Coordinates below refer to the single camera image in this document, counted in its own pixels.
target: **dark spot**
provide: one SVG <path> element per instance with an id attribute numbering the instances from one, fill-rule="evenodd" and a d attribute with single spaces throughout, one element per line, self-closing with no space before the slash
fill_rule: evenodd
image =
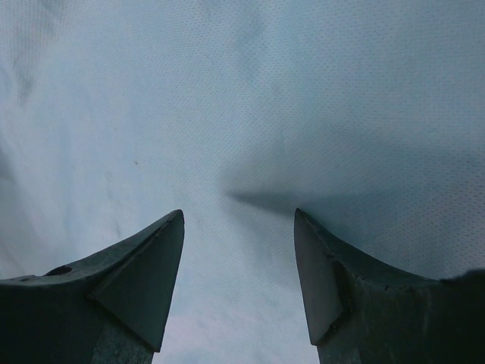
<path id="1" fill-rule="evenodd" d="M 66 273 L 69 273 L 73 269 L 71 267 L 68 267 L 66 265 L 62 265 L 61 267 L 57 267 L 55 269 L 52 269 L 49 273 L 47 273 L 45 276 L 51 276 L 51 275 L 65 275 Z"/>

